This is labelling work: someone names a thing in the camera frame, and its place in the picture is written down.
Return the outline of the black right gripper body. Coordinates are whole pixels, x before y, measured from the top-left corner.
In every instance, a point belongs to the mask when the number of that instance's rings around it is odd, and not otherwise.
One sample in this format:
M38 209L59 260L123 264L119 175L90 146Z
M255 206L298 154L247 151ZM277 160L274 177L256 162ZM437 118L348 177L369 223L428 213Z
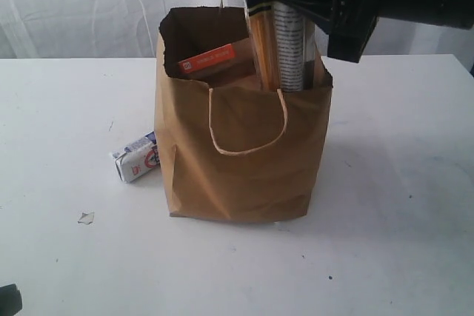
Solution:
M377 25L379 7L380 0L335 0L327 56L358 63Z

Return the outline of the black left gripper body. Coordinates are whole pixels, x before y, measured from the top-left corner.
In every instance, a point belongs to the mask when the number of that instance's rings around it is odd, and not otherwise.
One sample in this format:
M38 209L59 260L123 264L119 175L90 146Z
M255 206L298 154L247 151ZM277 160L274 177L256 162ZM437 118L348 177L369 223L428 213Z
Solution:
M23 308L21 292L14 283L0 287L0 316L14 316Z

